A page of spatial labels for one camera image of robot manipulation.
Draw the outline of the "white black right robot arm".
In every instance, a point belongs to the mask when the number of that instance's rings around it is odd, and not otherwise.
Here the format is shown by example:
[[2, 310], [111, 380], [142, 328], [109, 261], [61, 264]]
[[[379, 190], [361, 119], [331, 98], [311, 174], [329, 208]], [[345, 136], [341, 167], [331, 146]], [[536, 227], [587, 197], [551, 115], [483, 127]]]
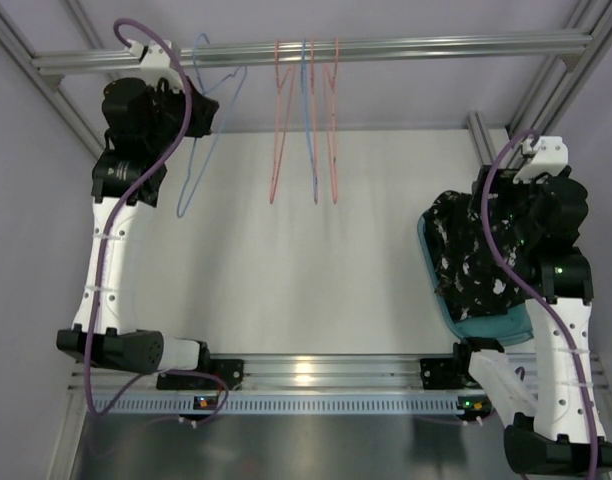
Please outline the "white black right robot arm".
[[466, 335], [454, 347], [458, 373], [499, 415], [507, 462], [520, 475], [612, 471], [592, 383], [592, 273], [576, 244], [588, 210], [586, 188], [568, 172], [520, 180], [484, 167], [471, 192], [444, 191], [421, 216], [434, 290], [453, 322], [493, 321], [515, 309], [530, 321], [535, 391], [500, 335]]

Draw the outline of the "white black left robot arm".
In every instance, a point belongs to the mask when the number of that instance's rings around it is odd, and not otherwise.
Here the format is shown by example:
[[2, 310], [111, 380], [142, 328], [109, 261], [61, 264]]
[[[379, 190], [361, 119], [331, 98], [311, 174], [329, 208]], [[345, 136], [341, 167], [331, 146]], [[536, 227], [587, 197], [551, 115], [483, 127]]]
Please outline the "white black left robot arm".
[[140, 328], [136, 314], [142, 246], [159, 203], [165, 162], [181, 141], [210, 134], [219, 104], [190, 82], [122, 78], [103, 91], [105, 148], [92, 170], [92, 249], [84, 292], [57, 348], [95, 368], [151, 375], [208, 372], [201, 340]]

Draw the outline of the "black white patterned garment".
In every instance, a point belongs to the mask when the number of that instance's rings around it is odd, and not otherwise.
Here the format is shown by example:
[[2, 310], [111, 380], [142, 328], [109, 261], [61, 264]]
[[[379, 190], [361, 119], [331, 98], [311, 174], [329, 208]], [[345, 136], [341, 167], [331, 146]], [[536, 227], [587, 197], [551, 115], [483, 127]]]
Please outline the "black white patterned garment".
[[495, 262], [473, 196], [448, 190], [424, 212], [424, 240], [449, 318], [504, 315], [526, 299], [525, 292]]

